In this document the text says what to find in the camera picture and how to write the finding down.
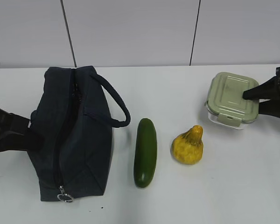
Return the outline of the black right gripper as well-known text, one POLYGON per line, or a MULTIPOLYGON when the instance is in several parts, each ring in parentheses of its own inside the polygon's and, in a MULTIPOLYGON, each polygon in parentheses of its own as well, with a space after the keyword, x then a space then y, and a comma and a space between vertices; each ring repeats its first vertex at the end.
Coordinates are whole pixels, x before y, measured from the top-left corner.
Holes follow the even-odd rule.
POLYGON ((276 68, 276 76, 259 86, 244 91, 243 99, 269 99, 259 103, 259 114, 280 118, 280 67, 276 68))

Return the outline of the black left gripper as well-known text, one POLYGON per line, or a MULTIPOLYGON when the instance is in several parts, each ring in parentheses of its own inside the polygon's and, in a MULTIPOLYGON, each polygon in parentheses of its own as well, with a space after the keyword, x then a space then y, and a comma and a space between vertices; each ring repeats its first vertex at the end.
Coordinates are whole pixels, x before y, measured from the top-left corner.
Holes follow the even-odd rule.
POLYGON ((31 130, 30 120, 0 109, 0 152, 39 151, 43 144, 42 135, 31 130))

